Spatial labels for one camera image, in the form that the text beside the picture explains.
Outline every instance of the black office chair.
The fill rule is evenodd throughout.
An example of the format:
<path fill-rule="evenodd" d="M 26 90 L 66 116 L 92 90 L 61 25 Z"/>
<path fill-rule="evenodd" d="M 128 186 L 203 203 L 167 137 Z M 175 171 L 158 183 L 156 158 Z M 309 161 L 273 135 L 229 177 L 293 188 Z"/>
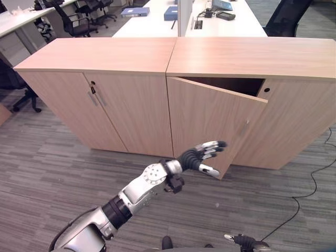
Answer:
<path fill-rule="evenodd" d="M 5 64 L 0 59 L 0 89 L 23 89 L 26 88 L 25 96 L 18 100 L 13 105 L 13 111 L 20 110 L 19 105 L 25 101 L 31 99 L 31 106 L 37 112 L 40 113 L 42 109 L 36 107 L 37 94 L 28 86 L 28 84 L 21 78 L 21 76 L 15 72 L 10 66 Z"/>
<path fill-rule="evenodd" d="M 72 37 L 91 37 L 90 32 L 95 31 L 98 33 L 98 28 L 90 24 L 90 20 L 87 17 L 78 18 L 74 21 L 70 19 L 72 16 L 77 16 L 77 14 L 67 15 L 64 10 L 55 1 L 50 1 L 52 6 L 56 9 L 58 14 L 63 20 L 64 31 L 69 33 Z M 86 20 L 86 24 L 80 24 L 81 20 Z M 78 21 L 78 26 L 74 27 L 74 22 Z"/>
<path fill-rule="evenodd" d="M 34 24 L 38 28 L 38 31 L 41 33 L 42 37 L 44 37 L 46 42 L 49 42 L 52 38 L 51 34 L 51 25 L 44 22 L 42 18 L 38 18 L 34 21 Z"/>
<path fill-rule="evenodd" d="M 104 15 L 102 16 L 102 18 L 111 18 L 114 21 L 117 21 L 116 20 L 117 16 L 115 14 L 108 14 L 105 12 L 105 8 L 109 7 L 112 3 L 113 3 L 113 0 L 100 0 L 99 1 L 99 7 L 104 12 Z"/>
<path fill-rule="evenodd" d="M 84 1 L 85 5 L 81 6 L 79 8 L 77 8 L 77 10 L 75 11 L 76 13 L 82 13 L 85 14 L 87 17 L 90 17 L 91 19 L 91 23 L 93 25 L 105 25 L 105 28 L 109 28 L 107 24 L 105 24 L 101 18 L 97 18 L 96 20 L 94 20 L 91 17 L 91 13 L 95 12 L 96 10 L 98 10 L 100 8 L 100 2 L 98 0 L 78 0 L 79 2 Z"/>
<path fill-rule="evenodd" d="M 295 37 L 298 23 L 313 0 L 281 0 L 264 28 L 269 37 Z"/>
<path fill-rule="evenodd" d="M 7 11 L 5 5 L 0 1 L 0 13 Z"/>

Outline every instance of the light wood cabinet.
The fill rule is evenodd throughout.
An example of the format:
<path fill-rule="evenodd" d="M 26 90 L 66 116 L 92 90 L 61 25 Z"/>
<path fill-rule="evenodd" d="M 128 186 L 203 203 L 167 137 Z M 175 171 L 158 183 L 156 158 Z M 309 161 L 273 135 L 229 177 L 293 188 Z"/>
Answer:
<path fill-rule="evenodd" d="M 85 73 L 127 150 L 172 156 L 164 76 Z"/>
<path fill-rule="evenodd" d="M 230 164 L 279 169 L 336 121 L 335 51 L 332 39 L 64 38 L 15 69 L 91 148 L 177 157 L 226 141 L 206 161 L 221 178 Z"/>
<path fill-rule="evenodd" d="M 267 100 L 177 77 L 167 77 L 167 86 L 174 156 L 199 143 L 223 139 L 228 144 L 225 151 L 206 161 L 222 177 Z"/>
<path fill-rule="evenodd" d="M 87 146 L 127 151 L 80 72 L 21 72 L 46 105 Z"/>

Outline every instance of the cabinet handle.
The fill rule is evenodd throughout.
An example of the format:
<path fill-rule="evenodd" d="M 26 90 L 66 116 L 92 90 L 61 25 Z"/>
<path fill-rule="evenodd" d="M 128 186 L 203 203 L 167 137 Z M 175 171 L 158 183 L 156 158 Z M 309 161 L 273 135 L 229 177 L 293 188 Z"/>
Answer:
<path fill-rule="evenodd" d="M 242 130 L 240 132 L 240 135 L 243 135 L 245 133 L 245 131 L 247 130 L 247 127 L 248 127 L 249 123 L 250 123 L 250 120 L 246 120 L 246 122 L 245 122 L 245 124 L 244 124 L 244 126 L 243 126 L 243 128 L 242 128 Z"/>
<path fill-rule="evenodd" d="M 107 104 L 106 104 L 106 102 L 105 102 L 103 96 L 100 94 L 100 92 L 97 92 L 97 91 L 96 91 L 96 96 L 97 96 L 98 100 L 100 100 L 101 104 L 102 104 L 104 107 L 106 107 Z"/>
<path fill-rule="evenodd" d="M 92 96 L 91 92 L 88 91 L 88 96 L 90 97 L 91 101 L 95 106 L 98 106 L 98 103 L 96 102 L 95 98 Z"/>

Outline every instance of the white desk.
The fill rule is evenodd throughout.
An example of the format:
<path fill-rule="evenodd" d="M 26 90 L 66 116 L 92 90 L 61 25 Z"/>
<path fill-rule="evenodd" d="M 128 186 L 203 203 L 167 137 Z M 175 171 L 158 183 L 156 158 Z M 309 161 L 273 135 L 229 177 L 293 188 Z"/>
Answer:
<path fill-rule="evenodd" d="M 231 2 L 236 18 L 226 21 L 220 18 L 199 18 L 203 20 L 203 29 L 191 30 L 193 20 L 205 10 L 208 0 L 195 0 L 186 37 L 267 37 L 259 21 L 245 0 Z M 114 37 L 177 37 L 177 23 L 171 30 L 173 21 L 164 21 L 163 14 L 174 0 L 150 0 L 145 7 L 150 8 L 147 17 L 132 17 L 121 27 Z"/>
<path fill-rule="evenodd" d="M 65 0 L 66 7 L 76 0 Z M 0 14 L 0 58 L 15 66 L 30 54 L 46 45 L 33 21 L 47 16 L 57 37 L 69 37 L 64 32 L 63 22 L 54 8 L 27 11 L 13 16 L 9 12 Z"/>
<path fill-rule="evenodd" d="M 163 14 L 174 0 L 150 0 L 144 7 L 149 7 L 147 17 L 132 17 L 113 36 L 114 37 L 177 37 L 177 22 L 165 21 Z"/>
<path fill-rule="evenodd" d="M 74 3 L 76 0 L 65 0 L 61 7 Z M 23 13 L 13 16 L 8 11 L 0 14 L 0 37 L 15 31 L 16 29 L 53 12 L 54 8 L 43 10 L 34 10 L 32 12 L 24 11 Z"/>
<path fill-rule="evenodd" d="M 228 13 L 236 14 L 236 18 L 231 21 L 223 20 L 213 16 L 212 18 L 198 18 L 203 20 L 203 28 L 194 30 L 188 29 L 186 37 L 267 37 L 264 29 L 260 25 L 256 16 L 245 0 L 230 2 L 233 11 Z M 199 13 L 205 10 L 206 0 L 195 0 L 193 4 L 192 16 L 196 20 Z"/>

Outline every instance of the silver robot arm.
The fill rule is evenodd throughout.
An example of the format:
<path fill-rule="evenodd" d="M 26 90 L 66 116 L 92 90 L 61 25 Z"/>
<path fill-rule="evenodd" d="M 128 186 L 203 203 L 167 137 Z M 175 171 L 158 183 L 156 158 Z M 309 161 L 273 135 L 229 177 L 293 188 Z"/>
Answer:
<path fill-rule="evenodd" d="M 134 214 L 147 205 L 157 193 L 165 190 L 178 193 L 184 185 L 180 174 L 185 170 L 198 170 L 211 176 L 219 172 L 202 164 L 205 159 L 223 151 L 226 143 L 211 141 L 187 150 L 176 160 L 161 161 L 147 166 L 143 173 L 124 187 L 107 204 L 85 215 L 81 221 L 61 239 L 55 237 L 49 247 L 53 252 L 104 252 L 105 241 L 114 237 L 118 229 Z"/>

